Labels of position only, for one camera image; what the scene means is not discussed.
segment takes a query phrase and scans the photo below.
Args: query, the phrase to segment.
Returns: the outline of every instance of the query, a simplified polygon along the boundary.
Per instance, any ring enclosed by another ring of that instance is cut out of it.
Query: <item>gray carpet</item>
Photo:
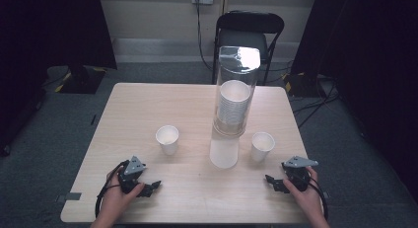
[[[273,69],[284,67],[286,64],[275,64]],[[50,68],[49,80],[59,78],[65,71],[66,67]],[[281,73],[271,73],[270,80]],[[200,62],[119,63],[118,70],[105,74],[94,95],[54,93],[59,82],[46,86],[42,108],[11,144],[11,155],[0,158],[0,227],[89,226],[63,223],[63,203],[55,199],[71,189],[114,84],[210,81],[211,72]],[[274,81],[269,85],[283,83]],[[330,85],[331,82],[323,82],[325,91],[330,90]],[[317,101],[292,97],[289,100],[294,110]],[[302,123],[313,110],[295,114],[297,123]],[[91,125],[94,115],[96,120]],[[319,182],[331,196],[327,202],[332,227],[417,226],[416,203],[386,160],[361,137],[341,101],[321,107],[300,131],[309,157],[320,163],[316,170]]]

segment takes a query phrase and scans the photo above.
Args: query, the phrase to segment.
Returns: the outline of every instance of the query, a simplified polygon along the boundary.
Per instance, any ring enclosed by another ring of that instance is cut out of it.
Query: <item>black chair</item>
[[[215,84],[216,81],[219,48],[221,46],[243,46],[257,48],[260,51],[261,64],[266,65],[262,83],[265,85],[274,47],[284,27],[283,19],[271,13],[231,11],[222,15],[216,23],[212,84]],[[265,34],[274,35],[270,44],[267,44]]]

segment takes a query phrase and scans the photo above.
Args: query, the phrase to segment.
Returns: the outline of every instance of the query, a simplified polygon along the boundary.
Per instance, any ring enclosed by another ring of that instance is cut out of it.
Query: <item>hand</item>
[[[307,170],[310,172],[311,178],[317,181],[316,171],[314,171],[311,167],[307,167]],[[283,180],[283,184],[295,198],[296,203],[308,217],[313,227],[329,227],[323,217],[319,194],[317,194],[316,190],[311,188],[311,186],[308,186],[305,191],[299,191],[288,179]]]
[[[91,227],[111,227],[117,218],[126,210],[129,203],[141,192],[144,184],[138,184],[130,193],[125,194],[120,187],[113,187],[119,185],[117,174],[122,170],[120,167],[117,173],[114,173],[107,187],[109,188],[104,194],[101,212],[99,213],[95,222]]]

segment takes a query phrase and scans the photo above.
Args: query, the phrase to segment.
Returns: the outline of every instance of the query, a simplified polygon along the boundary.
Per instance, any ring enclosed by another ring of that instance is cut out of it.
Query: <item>paper cup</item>
[[[166,125],[158,129],[156,133],[157,141],[160,143],[163,152],[173,155],[177,150],[178,130],[174,126]]]
[[[261,162],[274,148],[274,138],[267,132],[256,132],[252,137],[251,157],[256,162]]]
[[[250,95],[249,86],[238,80],[221,86],[218,118],[225,124],[240,124],[244,121]]]

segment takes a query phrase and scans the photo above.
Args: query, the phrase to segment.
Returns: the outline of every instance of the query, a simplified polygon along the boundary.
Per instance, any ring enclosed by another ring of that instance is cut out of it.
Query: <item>white wall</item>
[[[285,29],[279,37],[275,58],[292,59],[301,40],[314,0],[214,0],[200,6],[202,49],[211,56],[215,26],[222,5],[229,10],[265,11],[279,15]],[[112,38],[136,38],[146,42],[178,42],[176,53],[150,49],[160,55],[199,55],[197,11],[191,0],[102,0],[104,15]],[[142,54],[146,54],[146,45]],[[119,46],[115,54],[131,54]]]

